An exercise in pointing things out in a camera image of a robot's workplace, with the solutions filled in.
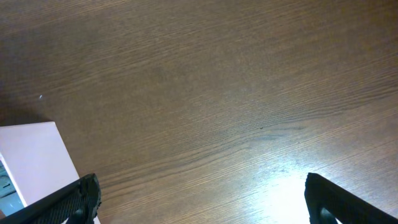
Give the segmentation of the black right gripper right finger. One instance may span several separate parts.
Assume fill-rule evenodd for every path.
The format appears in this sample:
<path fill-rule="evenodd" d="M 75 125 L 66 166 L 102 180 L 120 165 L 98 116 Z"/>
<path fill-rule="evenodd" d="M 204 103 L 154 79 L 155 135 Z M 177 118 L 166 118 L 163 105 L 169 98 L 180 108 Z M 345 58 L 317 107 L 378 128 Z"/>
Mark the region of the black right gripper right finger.
<path fill-rule="evenodd" d="M 308 173 L 304 195 L 310 224 L 397 224 L 397 218 L 316 173 Z"/>

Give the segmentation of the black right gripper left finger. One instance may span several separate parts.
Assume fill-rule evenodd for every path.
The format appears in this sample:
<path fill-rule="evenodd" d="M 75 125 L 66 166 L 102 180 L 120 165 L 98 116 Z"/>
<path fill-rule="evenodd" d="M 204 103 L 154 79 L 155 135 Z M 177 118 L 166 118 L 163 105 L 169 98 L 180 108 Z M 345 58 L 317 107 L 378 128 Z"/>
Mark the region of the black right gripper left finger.
<path fill-rule="evenodd" d="M 88 174 L 39 201 L 1 219 L 1 224 L 94 224 L 101 204 L 95 174 Z"/>

